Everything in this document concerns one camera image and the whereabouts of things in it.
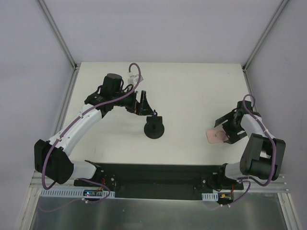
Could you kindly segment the black phone pink case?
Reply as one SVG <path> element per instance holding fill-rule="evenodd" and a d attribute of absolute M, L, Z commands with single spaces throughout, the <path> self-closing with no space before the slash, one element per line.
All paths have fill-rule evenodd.
<path fill-rule="evenodd" d="M 228 136 L 223 129 L 210 129 L 206 131 L 206 137 L 210 144 L 224 143 L 228 141 Z"/>

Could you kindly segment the black phone stand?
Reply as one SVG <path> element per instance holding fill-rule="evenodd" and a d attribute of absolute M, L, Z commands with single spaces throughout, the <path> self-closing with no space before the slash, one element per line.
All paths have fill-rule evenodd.
<path fill-rule="evenodd" d="M 153 111 L 152 116 L 146 118 L 146 124 L 144 126 L 144 133 L 150 139 L 158 139 L 165 132 L 163 124 L 163 117 L 159 116 L 156 110 Z"/>

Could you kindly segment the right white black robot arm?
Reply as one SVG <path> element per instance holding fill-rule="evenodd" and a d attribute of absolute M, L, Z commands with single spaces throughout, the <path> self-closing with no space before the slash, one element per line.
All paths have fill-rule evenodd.
<path fill-rule="evenodd" d="M 279 177 L 286 143 L 268 131 L 251 101 L 237 102 L 236 108 L 218 118 L 214 126 L 222 126 L 227 144 L 248 137 L 240 161 L 227 164 L 225 172 L 216 176 L 219 188 L 227 189 L 233 179 L 251 179 L 260 184 L 257 179 L 270 183 Z"/>

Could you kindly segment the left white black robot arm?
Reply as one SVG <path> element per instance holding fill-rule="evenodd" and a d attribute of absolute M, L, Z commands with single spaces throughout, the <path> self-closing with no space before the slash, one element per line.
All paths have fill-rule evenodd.
<path fill-rule="evenodd" d="M 143 80 L 142 76 L 130 74 L 128 86 L 123 88 L 123 79 L 118 74 L 109 73 L 103 84 L 84 101 L 77 115 L 47 141 L 38 140 L 34 145 L 35 170 L 42 174 L 42 184 L 47 185 L 45 178 L 53 183 L 64 184 L 69 179 L 84 178 L 90 186 L 101 182 L 98 167 L 89 161 L 72 161 L 69 156 L 86 132 L 115 106 L 124 107 L 129 113 L 148 116 L 154 115 L 142 91 L 141 100 L 137 101 L 136 87 Z"/>

